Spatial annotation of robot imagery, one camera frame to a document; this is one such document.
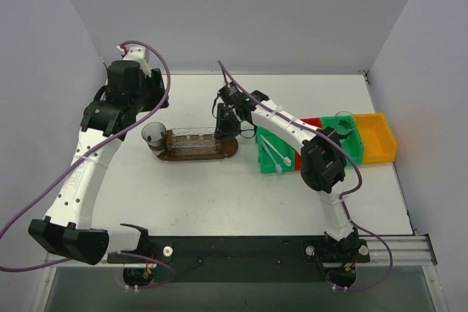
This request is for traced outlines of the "dark smoked plastic cup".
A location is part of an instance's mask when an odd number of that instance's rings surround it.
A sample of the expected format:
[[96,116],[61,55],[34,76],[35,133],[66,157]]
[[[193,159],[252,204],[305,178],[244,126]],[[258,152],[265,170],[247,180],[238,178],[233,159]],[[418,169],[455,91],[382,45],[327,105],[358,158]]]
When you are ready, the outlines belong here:
[[166,135],[166,127],[160,122],[147,123],[141,131],[142,138],[155,156],[166,152]]

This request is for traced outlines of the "clear acrylic toothbrush holder rack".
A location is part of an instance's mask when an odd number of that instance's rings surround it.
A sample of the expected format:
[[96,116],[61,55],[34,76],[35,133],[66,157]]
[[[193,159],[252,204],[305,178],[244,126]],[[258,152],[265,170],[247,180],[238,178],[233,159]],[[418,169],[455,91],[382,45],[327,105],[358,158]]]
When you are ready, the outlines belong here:
[[174,155],[215,154],[221,142],[214,138],[214,127],[179,128],[167,132],[166,145]]

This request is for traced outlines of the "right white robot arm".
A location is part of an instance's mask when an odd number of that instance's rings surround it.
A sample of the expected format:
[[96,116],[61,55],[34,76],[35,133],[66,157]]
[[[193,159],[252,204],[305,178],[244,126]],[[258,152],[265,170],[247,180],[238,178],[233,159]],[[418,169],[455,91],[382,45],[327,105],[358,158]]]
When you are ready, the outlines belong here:
[[325,220],[325,238],[332,247],[333,258],[364,258],[369,254],[351,223],[338,184],[344,180],[347,158],[335,129],[311,126],[283,111],[267,95],[253,91],[246,94],[233,83],[219,89],[222,100],[216,108],[215,137],[241,134],[241,123],[250,123],[257,131],[268,130],[301,155],[301,178],[317,192]]

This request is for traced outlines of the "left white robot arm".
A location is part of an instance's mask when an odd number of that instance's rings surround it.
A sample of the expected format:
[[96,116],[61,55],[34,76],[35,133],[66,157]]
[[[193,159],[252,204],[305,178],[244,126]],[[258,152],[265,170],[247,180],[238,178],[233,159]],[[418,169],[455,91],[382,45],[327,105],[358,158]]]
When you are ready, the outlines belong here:
[[44,218],[29,234],[50,254],[95,265],[110,251],[110,235],[92,227],[92,215],[110,161],[139,113],[168,106],[159,69],[144,58],[123,58],[107,68],[107,84],[83,111],[72,170]]

